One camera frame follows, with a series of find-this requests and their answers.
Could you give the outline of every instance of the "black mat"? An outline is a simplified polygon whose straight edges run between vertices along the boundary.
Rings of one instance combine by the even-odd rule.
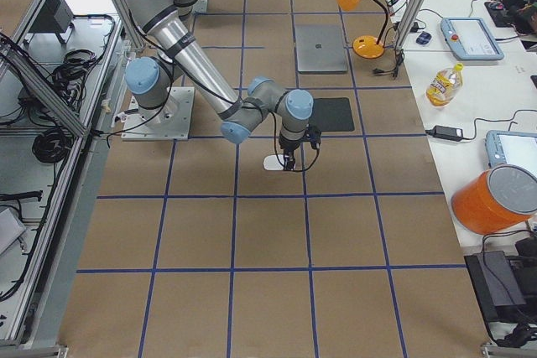
[[[353,132],[351,103],[348,98],[316,98],[310,125],[322,132]]]

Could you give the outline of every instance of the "blue joint cap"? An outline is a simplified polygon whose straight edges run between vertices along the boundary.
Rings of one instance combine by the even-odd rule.
[[[285,105],[292,117],[303,121],[313,112],[313,96],[306,90],[292,90],[285,99]]]
[[[252,82],[250,83],[250,86],[248,86],[248,95],[251,96],[252,93],[255,91],[255,89],[258,88],[258,86],[264,83],[265,81],[272,81],[272,80],[268,79],[267,77],[263,75],[258,75],[255,79],[253,79]]]
[[[227,140],[234,144],[242,143],[252,133],[243,125],[239,125],[235,122],[222,122],[220,131]]]
[[[153,88],[158,79],[159,65],[147,56],[133,60],[125,68],[125,81],[133,94],[145,94]]]

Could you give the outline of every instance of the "orange bucket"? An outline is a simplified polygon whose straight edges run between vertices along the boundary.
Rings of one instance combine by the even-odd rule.
[[[498,165],[458,190],[451,207],[469,230],[492,234],[537,212],[537,178],[515,165]]]

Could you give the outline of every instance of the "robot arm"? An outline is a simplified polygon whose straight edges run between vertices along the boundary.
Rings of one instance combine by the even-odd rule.
[[[126,82],[140,109],[153,111],[164,106],[170,80],[185,73],[223,120],[224,137],[235,144],[248,138],[269,112],[279,114],[282,117],[279,145],[284,150],[284,169],[292,170],[293,152],[300,144],[310,141],[313,146],[320,142],[308,126],[313,97],[307,91],[287,91],[270,79],[258,77],[248,87],[248,98],[240,98],[183,23],[196,1],[127,0],[135,22],[156,39],[165,53],[158,58],[140,58],[127,67]],[[172,69],[172,65],[178,65],[179,69]],[[171,113],[174,108],[166,104],[161,114]],[[151,123],[159,124],[162,120],[156,117]]]

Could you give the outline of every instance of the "orange desk lamp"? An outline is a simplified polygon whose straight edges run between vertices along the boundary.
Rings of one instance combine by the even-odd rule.
[[[378,38],[375,38],[372,35],[362,35],[354,39],[354,42],[352,42],[352,48],[354,49],[354,52],[366,59],[376,59],[383,55],[384,44],[380,39],[383,37],[384,30],[388,25],[388,9],[386,9],[386,7],[381,2],[379,2],[379,0],[373,1],[382,8],[385,16],[384,24],[382,29],[380,30]],[[341,10],[346,12],[350,12],[351,10],[353,10],[359,2],[360,0],[337,0],[337,4],[341,8]]]

